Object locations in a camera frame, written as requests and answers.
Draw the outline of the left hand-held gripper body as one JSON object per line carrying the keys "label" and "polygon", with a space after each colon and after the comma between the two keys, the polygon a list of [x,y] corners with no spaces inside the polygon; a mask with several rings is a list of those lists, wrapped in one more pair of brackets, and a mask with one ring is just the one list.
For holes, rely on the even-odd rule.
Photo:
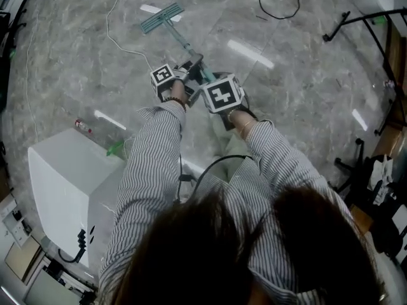
{"label": "left hand-held gripper body", "polygon": [[159,100],[165,100],[170,97],[172,84],[177,79],[184,83],[185,92],[187,89],[200,89],[196,80],[196,76],[200,73],[199,68],[194,72],[182,72],[177,68],[171,68],[169,64],[165,64],[150,72],[151,86]]}

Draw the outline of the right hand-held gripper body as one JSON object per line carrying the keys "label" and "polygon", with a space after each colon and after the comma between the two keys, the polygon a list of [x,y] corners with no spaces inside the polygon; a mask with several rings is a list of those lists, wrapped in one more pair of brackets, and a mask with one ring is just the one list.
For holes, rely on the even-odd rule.
{"label": "right hand-held gripper body", "polygon": [[208,111],[220,115],[226,129],[234,129],[234,124],[228,119],[228,113],[239,108],[244,99],[244,90],[236,75],[220,72],[220,77],[211,83],[200,87],[201,96]]}

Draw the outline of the person's left hand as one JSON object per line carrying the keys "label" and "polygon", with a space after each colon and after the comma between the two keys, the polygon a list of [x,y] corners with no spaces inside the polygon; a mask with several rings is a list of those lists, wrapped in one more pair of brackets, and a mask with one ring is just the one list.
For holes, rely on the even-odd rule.
{"label": "person's left hand", "polygon": [[184,83],[181,80],[175,80],[171,87],[170,97],[171,100],[178,100],[183,104],[186,104],[188,101],[188,96],[185,92]]}

